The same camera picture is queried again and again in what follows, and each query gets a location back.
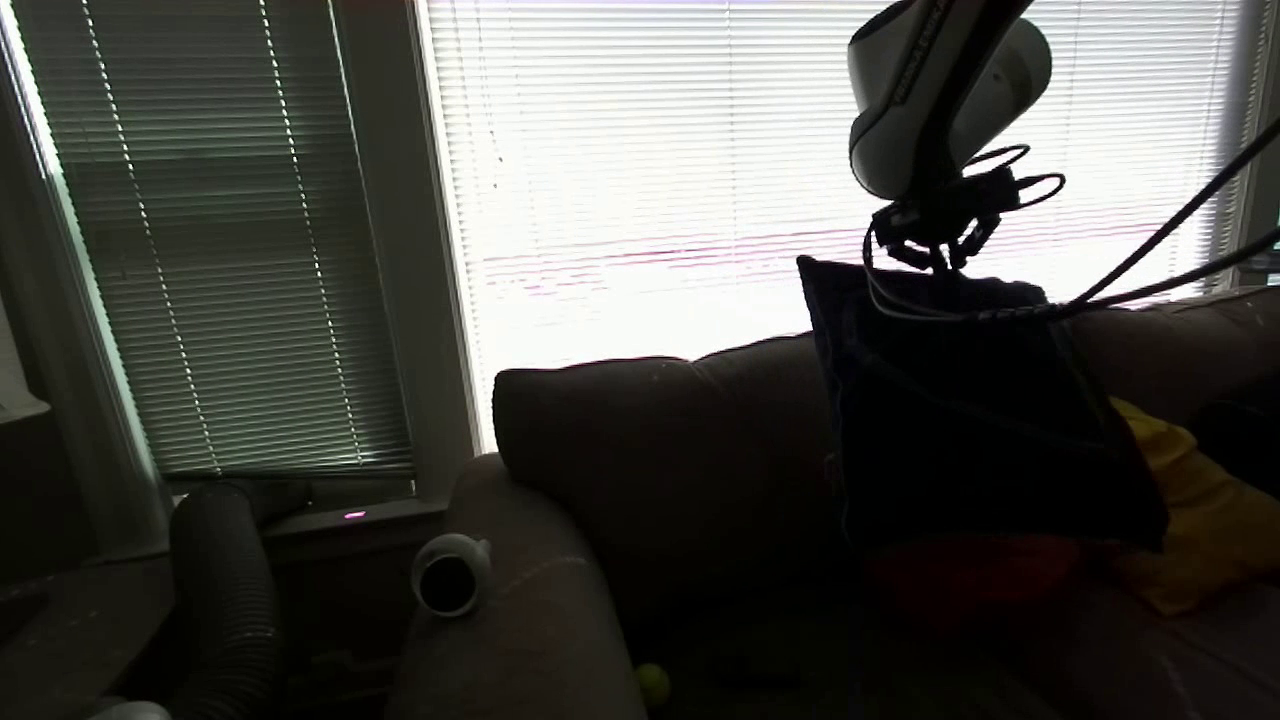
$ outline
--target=couch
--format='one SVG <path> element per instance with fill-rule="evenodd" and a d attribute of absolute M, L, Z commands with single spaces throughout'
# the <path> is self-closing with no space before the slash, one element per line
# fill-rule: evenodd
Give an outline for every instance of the couch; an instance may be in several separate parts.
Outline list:
<path fill-rule="evenodd" d="M 1096 310 L 1069 345 L 1168 419 L 1280 372 L 1280 292 Z M 1251 578 L 1166 619 L 1086 571 L 1001 640 L 931 640 L 885 611 L 839 538 L 832 412 L 813 337 L 705 361 L 512 369 L 500 450 L 447 529 L 494 538 L 464 619 L 420 615 L 387 717 L 1058 720 L 1280 717 L 1280 586 Z"/>

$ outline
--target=window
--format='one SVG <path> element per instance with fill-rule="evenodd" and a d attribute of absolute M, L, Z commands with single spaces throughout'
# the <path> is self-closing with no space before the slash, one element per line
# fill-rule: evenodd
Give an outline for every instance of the window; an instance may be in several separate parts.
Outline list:
<path fill-rule="evenodd" d="M 165 475 L 409 475 L 324 0 L 31 0 L 30 59 Z"/>
<path fill-rule="evenodd" d="M 793 261 L 853 261 L 844 42 L 885 0 L 420 0 L 482 412 L 500 369 L 804 331 Z M 1245 0 L 1046 0 L 1048 95 L 1005 130 L 1069 190 L 972 273 L 1079 292 L 1236 134 Z M 1203 261 L 1200 211 L 1128 284 Z"/>

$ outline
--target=window blind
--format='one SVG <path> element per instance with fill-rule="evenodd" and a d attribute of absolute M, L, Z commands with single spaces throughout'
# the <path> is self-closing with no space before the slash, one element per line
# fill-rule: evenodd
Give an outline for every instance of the window blind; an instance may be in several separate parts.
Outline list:
<path fill-rule="evenodd" d="M 420 0 L 482 417 L 512 363 L 808 326 L 798 255 L 857 261 L 875 206 L 850 171 L 844 42 L 882 9 Z M 1193 195 L 1221 160 L 1239 9 L 1038 3 L 1058 78 L 1005 138 L 1074 183 L 1007 215 L 972 273 L 1079 292 Z M 1133 284 L 1196 263 L 1209 233 Z"/>
<path fill-rule="evenodd" d="M 165 475 L 409 475 L 324 0 L 20 3 Z"/>

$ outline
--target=couch armrest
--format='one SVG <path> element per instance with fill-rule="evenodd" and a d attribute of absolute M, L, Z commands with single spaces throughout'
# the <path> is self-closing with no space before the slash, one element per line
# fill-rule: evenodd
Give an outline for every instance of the couch armrest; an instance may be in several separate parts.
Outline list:
<path fill-rule="evenodd" d="M 494 585 L 469 619 L 416 619 L 394 720 L 646 720 L 603 577 L 560 509 L 485 457 L 443 529 L 494 545 Z"/>

